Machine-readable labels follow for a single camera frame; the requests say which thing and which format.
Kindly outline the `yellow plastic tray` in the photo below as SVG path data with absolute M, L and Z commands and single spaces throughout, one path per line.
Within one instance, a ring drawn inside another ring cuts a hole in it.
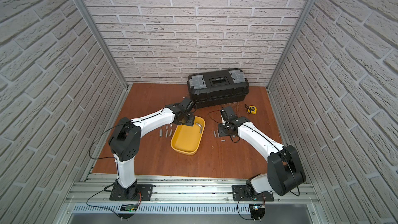
M 195 117 L 194 125 L 192 127 L 187 125 L 179 125 L 172 137 L 171 147 L 178 153 L 193 156 L 197 153 L 203 132 L 200 133 L 200 127 L 196 125 L 199 123 L 205 128 L 205 120 L 201 117 Z

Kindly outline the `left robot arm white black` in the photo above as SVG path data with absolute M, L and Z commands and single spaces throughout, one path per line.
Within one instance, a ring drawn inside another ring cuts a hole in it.
M 167 105 L 147 116 L 135 119 L 122 118 L 119 121 L 108 141 L 118 173 L 111 191 L 111 201 L 135 200 L 138 197 L 134 158 L 138 154 L 141 138 L 171 123 L 193 126 L 195 119 L 195 115 L 191 113 L 193 108 L 195 108 L 194 102 L 184 98 L 180 103 Z

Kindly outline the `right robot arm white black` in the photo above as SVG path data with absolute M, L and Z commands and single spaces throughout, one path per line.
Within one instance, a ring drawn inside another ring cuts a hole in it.
M 262 131 L 248 118 L 238 117 L 231 107 L 220 111 L 218 124 L 220 136 L 236 136 L 250 144 L 267 163 L 267 173 L 259 174 L 246 181 L 250 196 L 273 191 L 284 196 L 306 182 L 306 174 L 299 153 L 292 145 L 284 146 Z

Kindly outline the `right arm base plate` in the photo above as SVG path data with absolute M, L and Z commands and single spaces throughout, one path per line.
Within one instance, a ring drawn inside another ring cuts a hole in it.
M 256 202 L 273 202 L 274 195 L 272 191 L 256 193 L 247 185 L 232 185 L 232 196 L 234 201 L 256 201 Z

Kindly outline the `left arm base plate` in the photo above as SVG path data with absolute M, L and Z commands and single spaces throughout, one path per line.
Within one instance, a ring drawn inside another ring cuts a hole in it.
M 133 184 L 129 188 L 123 188 L 118 183 L 113 186 L 109 199 L 111 201 L 150 201 L 153 191 L 151 184 Z

